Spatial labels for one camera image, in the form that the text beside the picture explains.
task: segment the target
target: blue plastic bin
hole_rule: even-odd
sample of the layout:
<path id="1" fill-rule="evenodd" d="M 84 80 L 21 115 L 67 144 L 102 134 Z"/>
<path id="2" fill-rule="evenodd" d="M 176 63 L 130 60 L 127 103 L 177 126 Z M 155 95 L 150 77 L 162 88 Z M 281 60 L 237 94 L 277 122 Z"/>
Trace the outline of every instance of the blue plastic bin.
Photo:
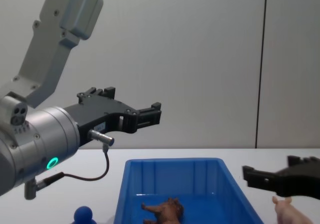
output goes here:
<path id="1" fill-rule="evenodd" d="M 127 161 L 114 224 L 155 220 L 141 204 L 169 197 L 184 206 L 182 224 L 263 223 L 221 159 L 196 158 Z"/>

